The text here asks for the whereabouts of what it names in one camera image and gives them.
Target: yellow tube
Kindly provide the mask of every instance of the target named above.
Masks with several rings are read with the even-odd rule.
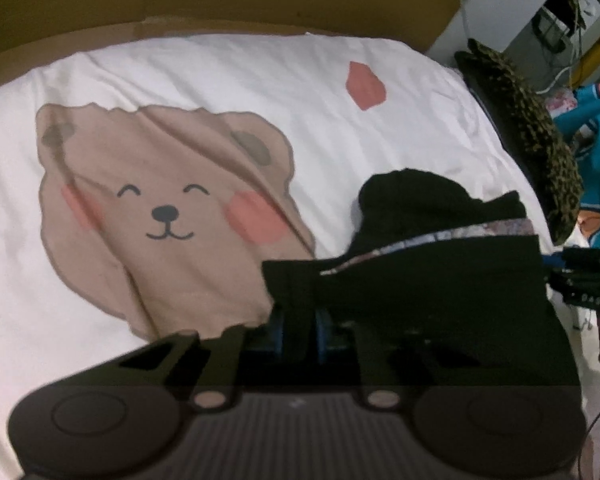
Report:
[[[578,66],[573,70],[571,74],[570,86],[571,88],[577,88],[593,74],[596,69],[600,66],[600,38],[596,43],[582,56],[582,59],[578,63]]]

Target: cartoon bear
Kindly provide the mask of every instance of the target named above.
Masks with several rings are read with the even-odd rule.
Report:
[[[36,127],[56,272],[144,338],[263,324],[262,261],[312,257],[291,146],[256,114],[45,105]]]

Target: mattress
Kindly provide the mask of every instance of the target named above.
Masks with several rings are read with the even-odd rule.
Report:
[[[315,256],[339,256],[360,220],[373,174],[432,171],[491,200],[517,190],[544,253],[542,209],[462,78],[402,43],[364,38],[207,34],[75,54],[0,88],[0,479],[21,473],[6,435],[31,390],[138,348],[127,323],[95,308],[55,272],[41,240],[36,114],[45,105],[133,112],[157,105],[249,112],[288,140],[288,183]],[[583,244],[574,233],[570,243]],[[585,410],[600,408],[597,332],[586,311],[553,298],[582,371]],[[600,423],[592,469],[600,469]]]

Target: leopard print cushion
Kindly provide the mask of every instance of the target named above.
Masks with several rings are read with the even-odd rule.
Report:
[[[584,192],[576,160],[544,105],[513,63],[475,40],[469,40],[469,50],[491,83],[489,91],[494,101],[504,107],[520,133],[514,142],[520,143],[524,164],[540,169],[536,173],[542,177],[531,184],[552,241],[562,245],[576,225]]]

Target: black cable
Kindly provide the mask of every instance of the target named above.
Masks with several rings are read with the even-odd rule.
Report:
[[[584,436],[584,442],[582,443],[582,447],[580,448],[580,453],[578,454],[578,478],[579,478],[579,480],[584,480],[584,477],[582,476],[582,452],[584,451],[584,446],[587,441],[587,437],[590,435],[591,430],[593,430],[593,427],[596,425],[597,421],[599,421],[599,420],[600,420],[600,412],[596,415],[596,418],[593,419],[593,422],[589,425],[589,429],[587,430],[587,433]]]

